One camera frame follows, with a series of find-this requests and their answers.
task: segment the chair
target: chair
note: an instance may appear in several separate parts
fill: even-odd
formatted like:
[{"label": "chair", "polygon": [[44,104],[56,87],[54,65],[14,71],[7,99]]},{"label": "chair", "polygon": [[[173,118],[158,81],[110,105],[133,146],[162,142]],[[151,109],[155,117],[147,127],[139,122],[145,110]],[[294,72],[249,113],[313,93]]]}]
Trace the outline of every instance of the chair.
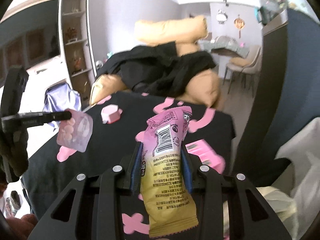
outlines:
[{"label": "chair", "polygon": [[226,64],[226,71],[224,74],[223,84],[225,82],[228,70],[231,71],[231,77],[230,77],[230,84],[228,89],[228,94],[230,93],[231,84],[233,82],[233,72],[243,73],[245,74],[244,77],[244,87],[246,82],[246,75],[250,75],[250,83],[249,83],[249,89],[252,87],[252,97],[254,96],[254,75],[260,71],[261,63],[260,60],[258,60],[260,55],[261,47],[259,45],[253,45],[250,47],[249,54],[246,57],[246,60],[248,60],[250,63],[246,66],[237,66],[232,63]]}]

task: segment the black clothing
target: black clothing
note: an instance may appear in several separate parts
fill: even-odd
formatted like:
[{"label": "black clothing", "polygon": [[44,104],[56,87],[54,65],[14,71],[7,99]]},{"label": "black clothing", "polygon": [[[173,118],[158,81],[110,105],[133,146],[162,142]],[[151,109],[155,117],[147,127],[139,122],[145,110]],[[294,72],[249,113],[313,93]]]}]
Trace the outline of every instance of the black clothing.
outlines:
[{"label": "black clothing", "polygon": [[134,92],[175,98],[185,92],[191,78],[214,67],[208,52],[178,57],[175,42],[169,42],[116,53],[98,71],[97,78],[105,73],[118,74]]}]

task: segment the black tablecloth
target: black tablecloth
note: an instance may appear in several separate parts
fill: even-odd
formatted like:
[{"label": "black tablecloth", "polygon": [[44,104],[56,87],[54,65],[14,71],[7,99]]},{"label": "black tablecloth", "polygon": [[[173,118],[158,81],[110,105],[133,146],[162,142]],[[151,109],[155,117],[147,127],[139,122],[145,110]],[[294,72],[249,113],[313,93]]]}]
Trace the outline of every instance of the black tablecloth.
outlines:
[{"label": "black tablecloth", "polygon": [[[35,215],[40,219],[59,193],[79,173],[88,177],[102,174],[106,169],[118,165],[123,156],[131,154],[136,146],[135,136],[147,128],[146,120],[154,116],[153,108],[164,102],[164,98],[142,96],[135,93],[118,92],[103,105],[96,105],[87,113],[93,118],[93,132],[87,150],[76,152],[66,161],[59,162],[57,154],[60,146],[57,136],[53,136],[30,159],[29,168],[22,176],[23,184]],[[175,101],[169,108],[177,107]],[[121,119],[113,124],[103,124],[101,110],[115,104],[123,110]],[[192,119],[200,120],[205,106],[191,106]],[[212,121],[194,133],[188,133],[185,144],[204,139],[217,154],[226,160],[225,174],[229,172],[231,140],[235,137],[233,121],[230,115],[216,111]],[[137,196],[121,198],[122,212],[128,216],[135,213],[143,215],[144,224],[148,224],[148,215],[143,201]],[[148,238],[147,235],[134,232],[126,239]]]}]

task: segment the framed picture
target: framed picture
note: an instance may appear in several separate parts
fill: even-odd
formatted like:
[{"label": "framed picture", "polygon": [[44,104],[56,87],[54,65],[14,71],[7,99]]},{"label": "framed picture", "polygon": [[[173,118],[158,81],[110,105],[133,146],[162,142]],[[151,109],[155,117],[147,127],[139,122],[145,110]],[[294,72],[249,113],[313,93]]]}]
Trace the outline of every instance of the framed picture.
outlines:
[{"label": "framed picture", "polygon": [[14,65],[24,65],[22,37],[10,42],[5,48],[8,68]]},{"label": "framed picture", "polygon": [[44,29],[34,30],[28,32],[27,39],[27,53],[29,66],[35,65],[45,56],[44,44]]}]

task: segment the black tool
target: black tool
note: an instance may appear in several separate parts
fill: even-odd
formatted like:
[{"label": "black tool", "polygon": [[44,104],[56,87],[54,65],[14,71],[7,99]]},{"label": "black tool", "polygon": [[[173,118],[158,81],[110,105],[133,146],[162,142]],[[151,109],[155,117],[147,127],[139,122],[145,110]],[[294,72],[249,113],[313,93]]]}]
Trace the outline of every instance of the black tool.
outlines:
[{"label": "black tool", "polygon": [[9,150],[5,151],[4,149],[0,149],[0,162],[2,160],[8,183],[18,181],[19,176],[21,176],[28,167],[28,156],[26,155],[27,142],[23,142],[23,144],[25,144],[25,149],[21,151],[21,153],[13,155],[10,151],[10,148],[14,146],[14,133],[27,133],[26,129],[29,127],[43,125],[44,123],[52,121],[69,120],[71,118],[71,113],[68,111],[18,114],[22,94],[25,91],[28,78],[29,74],[22,66],[10,67],[1,98],[0,136],[7,144]]},{"label": "black tool", "polygon": [[[138,143],[132,155],[102,175],[88,178],[78,174],[28,240],[124,240],[119,196],[131,195],[140,188],[141,153],[142,143]],[[198,240],[223,240],[223,194],[228,196],[230,240],[291,240],[276,213],[243,174],[236,178],[222,176],[202,165],[199,157],[188,154],[185,147],[181,169],[186,189],[202,196],[202,204],[197,207]],[[96,207],[92,204],[95,194]]]}]

